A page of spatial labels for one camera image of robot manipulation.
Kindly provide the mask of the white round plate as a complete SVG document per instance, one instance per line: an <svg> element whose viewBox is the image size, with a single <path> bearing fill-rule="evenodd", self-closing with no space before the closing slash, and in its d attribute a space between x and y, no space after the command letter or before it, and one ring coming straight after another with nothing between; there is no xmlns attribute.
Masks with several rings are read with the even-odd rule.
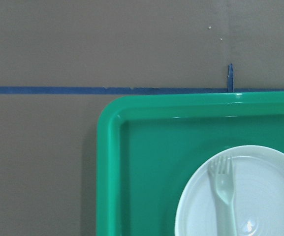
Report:
<svg viewBox="0 0 284 236"><path fill-rule="evenodd" d="M177 236L218 236L208 166L232 158L237 236L284 236L284 154L262 146L224 150L203 163L187 182L175 217Z"/></svg>

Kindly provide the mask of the pale green plastic fork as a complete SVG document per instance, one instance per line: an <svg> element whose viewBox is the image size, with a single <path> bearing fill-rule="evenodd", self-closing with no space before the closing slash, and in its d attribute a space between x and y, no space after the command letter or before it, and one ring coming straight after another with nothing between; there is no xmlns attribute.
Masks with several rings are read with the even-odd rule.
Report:
<svg viewBox="0 0 284 236"><path fill-rule="evenodd" d="M211 190L215 201L217 235L236 236L234 211L234 173L232 158L214 157L208 166Z"/></svg>

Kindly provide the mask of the green plastic tray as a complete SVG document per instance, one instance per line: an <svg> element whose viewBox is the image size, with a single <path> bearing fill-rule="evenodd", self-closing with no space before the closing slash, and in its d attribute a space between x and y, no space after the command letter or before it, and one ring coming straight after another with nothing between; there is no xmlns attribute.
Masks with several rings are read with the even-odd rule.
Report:
<svg viewBox="0 0 284 236"><path fill-rule="evenodd" d="M174 235L190 176L242 145L284 153L284 91L114 100L98 120L97 235Z"/></svg>

